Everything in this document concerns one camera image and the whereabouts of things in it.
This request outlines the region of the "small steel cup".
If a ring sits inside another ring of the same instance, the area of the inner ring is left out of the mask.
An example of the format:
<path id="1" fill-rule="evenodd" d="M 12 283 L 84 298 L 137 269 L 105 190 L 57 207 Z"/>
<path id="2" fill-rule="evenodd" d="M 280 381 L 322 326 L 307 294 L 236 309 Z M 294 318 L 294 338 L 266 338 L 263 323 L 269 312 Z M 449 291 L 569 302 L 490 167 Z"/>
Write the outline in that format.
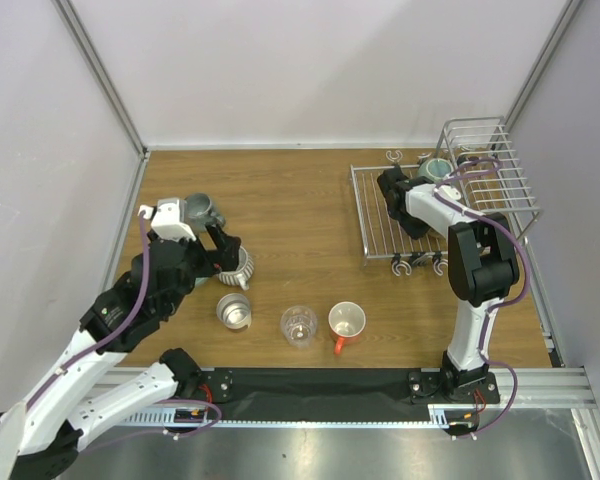
<path id="1" fill-rule="evenodd" d="M 233 332 L 248 329 L 252 323 L 251 304 L 246 296 L 230 293 L 222 297 L 216 307 L 216 315 L 221 323 Z"/>

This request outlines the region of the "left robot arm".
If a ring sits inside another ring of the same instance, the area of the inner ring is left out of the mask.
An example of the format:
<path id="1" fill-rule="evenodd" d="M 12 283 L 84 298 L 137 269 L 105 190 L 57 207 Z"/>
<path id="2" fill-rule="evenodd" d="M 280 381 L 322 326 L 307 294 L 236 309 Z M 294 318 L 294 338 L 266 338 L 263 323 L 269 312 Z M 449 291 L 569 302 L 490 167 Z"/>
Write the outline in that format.
<path id="1" fill-rule="evenodd" d="M 64 352 L 23 400 L 0 413 L 0 479 L 54 479 L 90 443 L 154 403 L 191 401 L 204 374 L 181 348 L 164 352 L 138 377 L 94 399 L 92 387 L 172 317 L 201 278 L 233 270 L 241 240 L 216 224 L 205 248 L 179 203 L 138 212 L 142 251 L 94 300 Z"/>

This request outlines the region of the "grey metallic cup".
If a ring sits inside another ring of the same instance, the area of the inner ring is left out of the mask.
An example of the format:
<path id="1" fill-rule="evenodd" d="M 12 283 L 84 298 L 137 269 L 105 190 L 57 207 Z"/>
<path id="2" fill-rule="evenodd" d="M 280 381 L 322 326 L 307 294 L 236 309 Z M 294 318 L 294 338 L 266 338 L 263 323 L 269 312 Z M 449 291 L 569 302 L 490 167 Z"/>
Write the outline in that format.
<path id="1" fill-rule="evenodd" d="M 185 203 L 185 222 L 194 232 L 201 233 L 199 231 L 199 213 L 208 205 L 214 205 L 216 207 L 215 203 L 212 201 L 211 197 L 205 193 L 191 194 L 185 198 Z"/>

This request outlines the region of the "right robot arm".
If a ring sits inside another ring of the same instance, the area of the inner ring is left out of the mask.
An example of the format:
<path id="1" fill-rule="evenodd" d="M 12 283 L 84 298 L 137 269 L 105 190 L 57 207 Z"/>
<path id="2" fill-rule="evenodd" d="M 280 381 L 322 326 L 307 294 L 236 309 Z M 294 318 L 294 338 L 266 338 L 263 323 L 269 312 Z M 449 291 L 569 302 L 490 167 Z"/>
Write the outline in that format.
<path id="1" fill-rule="evenodd" d="M 440 389 L 450 401 L 462 402 L 487 379 L 493 325 L 520 279 L 520 244 L 505 216 L 464 205 L 448 183 L 408 178 L 394 166 L 379 175 L 377 184 L 388 216 L 407 235 L 419 239 L 433 230 L 447 243 L 447 275 L 458 308 L 443 352 Z"/>

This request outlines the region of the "speckled teal ceramic mug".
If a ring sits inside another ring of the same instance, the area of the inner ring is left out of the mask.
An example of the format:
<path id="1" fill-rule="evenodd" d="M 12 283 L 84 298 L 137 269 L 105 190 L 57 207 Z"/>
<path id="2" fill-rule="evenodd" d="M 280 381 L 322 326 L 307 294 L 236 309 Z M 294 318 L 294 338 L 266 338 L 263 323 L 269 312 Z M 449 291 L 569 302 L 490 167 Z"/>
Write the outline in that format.
<path id="1" fill-rule="evenodd" d="M 418 176 L 425 177 L 434 183 L 442 181 L 454 170 L 453 164 L 444 158 L 427 158 L 418 168 Z"/>

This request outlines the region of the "clear glass tumbler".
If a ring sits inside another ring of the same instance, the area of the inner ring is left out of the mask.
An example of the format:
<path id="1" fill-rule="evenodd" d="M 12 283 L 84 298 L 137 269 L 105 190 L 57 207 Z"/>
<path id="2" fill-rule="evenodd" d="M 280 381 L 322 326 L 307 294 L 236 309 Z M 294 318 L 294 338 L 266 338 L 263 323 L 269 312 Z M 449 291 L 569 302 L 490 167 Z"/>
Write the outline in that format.
<path id="1" fill-rule="evenodd" d="M 281 316 L 280 329 L 287 342 L 294 347 L 308 347 L 317 332 L 315 312 L 303 305 L 289 307 Z"/>

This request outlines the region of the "aluminium front rail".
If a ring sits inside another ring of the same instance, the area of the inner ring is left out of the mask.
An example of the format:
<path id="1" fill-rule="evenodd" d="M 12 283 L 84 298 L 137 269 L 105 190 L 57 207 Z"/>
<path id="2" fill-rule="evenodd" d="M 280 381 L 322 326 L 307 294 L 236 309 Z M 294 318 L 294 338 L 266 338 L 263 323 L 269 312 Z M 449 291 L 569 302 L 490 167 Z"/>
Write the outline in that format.
<path id="1" fill-rule="evenodd" d="M 505 369 L 495 368 L 500 402 L 462 411 L 459 408 L 444 409 L 441 405 L 429 407 L 430 418 L 426 421 L 411 422 L 247 422 L 227 420 L 220 406 L 213 402 L 210 394 L 200 392 L 190 402 L 169 401 L 151 406 L 133 407 L 118 420 L 125 427 L 151 427 L 170 429 L 193 429 L 212 418 L 202 403 L 211 399 L 222 413 L 219 422 L 222 427 L 264 427 L 264 428 L 440 428 L 446 429 L 452 424 L 467 422 L 473 412 L 479 412 L 481 421 L 498 413 L 505 406 L 512 409 L 591 409 L 596 402 L 589 380 L 581 368 L 523 368 L 510 374 Z"/>

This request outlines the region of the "orange mug white inside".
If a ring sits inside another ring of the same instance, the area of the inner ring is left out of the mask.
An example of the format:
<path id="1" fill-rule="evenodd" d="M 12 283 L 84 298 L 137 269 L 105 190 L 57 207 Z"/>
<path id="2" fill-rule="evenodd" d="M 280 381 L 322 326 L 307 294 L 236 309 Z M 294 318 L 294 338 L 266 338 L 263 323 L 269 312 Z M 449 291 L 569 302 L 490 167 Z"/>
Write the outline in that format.
<path id="1" fill-rule="evenodd" d="M 334 305 L 328 315 L 328 326 L 334 341 L 334 354 L 356 343 L 366 328 L 366 314 L 356 303 L 343 301 Z"/>

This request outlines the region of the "white ribbed ceramic mug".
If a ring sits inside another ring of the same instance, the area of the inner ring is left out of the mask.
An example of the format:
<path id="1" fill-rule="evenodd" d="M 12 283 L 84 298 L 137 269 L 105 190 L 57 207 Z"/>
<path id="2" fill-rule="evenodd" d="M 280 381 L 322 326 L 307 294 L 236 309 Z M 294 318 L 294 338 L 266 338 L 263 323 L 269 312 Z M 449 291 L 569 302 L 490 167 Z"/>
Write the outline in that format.
<path id="1" fill-rule="evenodd" d="M 239 262 L 236 270 L 223 271 L 217 275 L 218 280 L 227 286 L 240 287 L 243 291 L 249 289 L 249 281 L 254 274 L 255 264 L 251 254 L 241 246 Z"/>

